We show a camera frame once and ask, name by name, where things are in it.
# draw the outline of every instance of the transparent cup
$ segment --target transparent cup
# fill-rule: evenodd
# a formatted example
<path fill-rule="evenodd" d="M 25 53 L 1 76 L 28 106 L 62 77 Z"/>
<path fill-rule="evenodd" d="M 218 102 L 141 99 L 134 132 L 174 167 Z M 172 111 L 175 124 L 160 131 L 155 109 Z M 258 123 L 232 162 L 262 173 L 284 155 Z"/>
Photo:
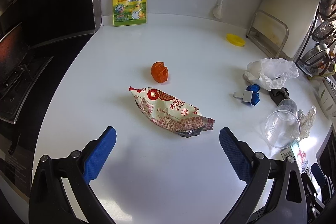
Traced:
<path fill-rule="evenodd" d="M 293 100 L 284 99 L 266 119 L 266 139 L 273 147 L 287 148 L 297 140 L 299 134 L 300 122 L 297 106 Z"/>

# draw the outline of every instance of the crumpled plastic bag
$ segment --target crumpled plastic bag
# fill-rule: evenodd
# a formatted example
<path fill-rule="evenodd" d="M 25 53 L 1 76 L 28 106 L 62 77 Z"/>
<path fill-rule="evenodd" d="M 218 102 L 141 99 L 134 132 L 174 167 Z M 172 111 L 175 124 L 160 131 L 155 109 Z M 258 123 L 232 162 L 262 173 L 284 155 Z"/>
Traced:
<path fill-rule="evenodd" d="M 309 132 L 311 127 L 313 126 L 313 123 L 316 119 L 316 107 L 311 106 L 311 109 L 308 111 L 308 113 L 305 115 L 303 114 L 302 109 L 299 109 L 297 112 L 299 116 L 299 121 L 300 121 L 300 140 L 303 140 L 304 138 L 307 138 L 309 136 Z"/>
<path fill-rule="evenodd" d="M 281 89 L 287 79 L 298 77 L 299 72 L 293 61 L 264 58 L 249 63 L 243 76 L 251 84 L 257 84 L 270 91 Z"/>

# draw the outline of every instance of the yellow plastic lid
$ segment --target yellow plastic lid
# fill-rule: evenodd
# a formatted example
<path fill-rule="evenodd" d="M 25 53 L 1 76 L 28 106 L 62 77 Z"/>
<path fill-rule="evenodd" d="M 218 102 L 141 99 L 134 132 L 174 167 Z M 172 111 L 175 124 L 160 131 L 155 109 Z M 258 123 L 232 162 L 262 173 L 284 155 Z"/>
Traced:
<path fill-rule="evenodd" d="M 231 44 L 238 46 L 238 47 L 243 47 L 245 45 L 244 39 L 232 33 L 226 34 L 226 40 L 229 41 Z"/>

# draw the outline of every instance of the silver bolt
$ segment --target silver bolt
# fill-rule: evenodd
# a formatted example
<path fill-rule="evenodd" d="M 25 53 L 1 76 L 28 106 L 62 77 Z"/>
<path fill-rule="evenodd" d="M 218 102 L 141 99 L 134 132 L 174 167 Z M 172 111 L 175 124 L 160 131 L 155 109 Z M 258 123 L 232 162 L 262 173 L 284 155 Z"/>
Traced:
<path fill-rule="evenodd" d="M 80 151 L 75 150 L 75 151 L 72 151 L 72 153 L 71 153 L 71 157 L 73 157 L 74 159 L 76 159 L 76 158 L 79 157 L 80 154 L 81 154 Z"/>
<path fill-rule="evenodd" d="M 264 154 L 261 153 L 261 152 L 257 152 L 257 153 L 255 154 L 255 156 L 256 156 L 258 159 L 260 159 L 260 160 L 264 158 Z"/>
<path fill-rule="evenodd" d="M 41 162 L 45 162 L 45 161 L 47 161 L 47 159 L 48 159 L 48 155 L 43 155 L 43 156 L 40 158 L 40 161 L 41 161 Z"/>
<path fill-rule="evenodd" d="M 295 162 L 295 159 L 294 159 L 292 156 L 289 156 L 287 159 L 288 159 L 288 161 L 291 162 L 291 163 Z"/>

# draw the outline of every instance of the white countertop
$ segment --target white countertop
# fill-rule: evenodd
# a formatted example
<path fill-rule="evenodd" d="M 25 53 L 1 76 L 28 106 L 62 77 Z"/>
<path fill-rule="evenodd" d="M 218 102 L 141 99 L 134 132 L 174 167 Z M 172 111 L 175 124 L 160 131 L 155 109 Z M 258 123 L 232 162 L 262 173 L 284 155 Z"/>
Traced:
<path fill-rule="evenodd" d="M 282 159 L 263 140 L 263 122 L 275 108 L 267 91 L 256 106 L 232 95 L 248 85 L 242 77 L 249 62 L 266 56 L 249 40 L 236 47 L 226 33 L 245 30 L 208 19 L 148 14 L 138 26 L 103 26 L 79 53 L 50 103 L 37 141 L 33 175 L 44 154 L 52 159 L 82 150 L 107 126 L 117 142 L 90 186 L 117 224 L 220 223 L 240 196 L 240 181 L 219 144 L 229 127 L 238 140 L 268 158 Z M 150 67 L 163 61 L 169 80 L 156 83 Z M 182 138 L 149 121 L 128 88 L 154 87 L 200 108 L 216 122 L 213 131 Z M 331 122 L 314 89 L 302 75 L 285 84 L 291 99 L 306 113 L 316 106 L 310 137 L 302 142 L 309 165 L 316 162 Z M 65 188 L 76 215 L 84 216 Z M 266 185 L 256 209 L 267 200 Z"/>

